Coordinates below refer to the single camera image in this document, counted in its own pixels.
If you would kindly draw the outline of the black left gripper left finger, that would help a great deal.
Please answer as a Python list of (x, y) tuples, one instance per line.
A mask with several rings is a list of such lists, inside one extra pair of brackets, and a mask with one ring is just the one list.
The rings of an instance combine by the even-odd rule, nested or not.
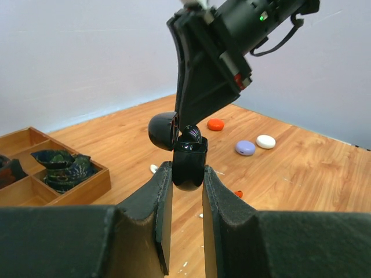
[(116, 205), (1, 209), (2, 277), (164, 277), (172, 164)]

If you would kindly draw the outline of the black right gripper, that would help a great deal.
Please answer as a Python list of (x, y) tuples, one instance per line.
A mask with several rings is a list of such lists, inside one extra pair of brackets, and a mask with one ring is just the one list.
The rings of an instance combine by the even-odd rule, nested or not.
[(184, 130), (235, 101), (252, 70), (215, 8), (184, 7), (166, 25), (178, 55), (175, 111)]

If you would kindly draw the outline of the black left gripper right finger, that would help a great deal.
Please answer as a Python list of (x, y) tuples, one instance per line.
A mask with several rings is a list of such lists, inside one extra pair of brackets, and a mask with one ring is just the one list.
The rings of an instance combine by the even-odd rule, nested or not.
[(207, 277), (369, 277), (370, 214), (256, 210), (206, 167)]

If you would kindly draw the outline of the lilac earbud charging case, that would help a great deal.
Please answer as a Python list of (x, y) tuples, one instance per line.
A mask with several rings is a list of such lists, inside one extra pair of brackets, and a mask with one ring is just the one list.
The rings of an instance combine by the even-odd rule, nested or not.
[(256, 146), (250, 141), (242, 140), (236, 143), (235, 150), (240, 155), (252, 156), (256, 151)]

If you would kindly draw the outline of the black earbud charging case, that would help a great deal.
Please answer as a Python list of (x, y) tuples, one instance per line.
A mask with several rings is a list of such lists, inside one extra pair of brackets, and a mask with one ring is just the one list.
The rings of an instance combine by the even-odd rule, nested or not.
[(148, 124), (150, 141), (158, 148), (172, 151), (172, 182), (182, 191), (195, 191), (203, 183), (208, 140), (182, 140), (180, 118), (177, 112), (164, 112), (151, 118)]

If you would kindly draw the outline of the black earbud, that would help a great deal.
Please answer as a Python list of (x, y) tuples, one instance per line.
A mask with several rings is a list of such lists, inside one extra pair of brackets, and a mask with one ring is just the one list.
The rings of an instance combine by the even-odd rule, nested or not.
[(202, 135), (197, 125), (188, 125), (184, 128), (182, 134), (182, 140), (186, 142), (202, 142)]

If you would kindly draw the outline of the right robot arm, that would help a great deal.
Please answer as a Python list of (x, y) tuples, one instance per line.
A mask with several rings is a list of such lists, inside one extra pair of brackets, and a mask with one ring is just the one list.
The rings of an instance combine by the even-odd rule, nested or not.
[(316, 13), (319, 1), (225, 1), (186, 4), (166, 23), (177, 50), (179, 129), (196, 125), (239, 98), (252, 82), (245, 55), (282, 47)]

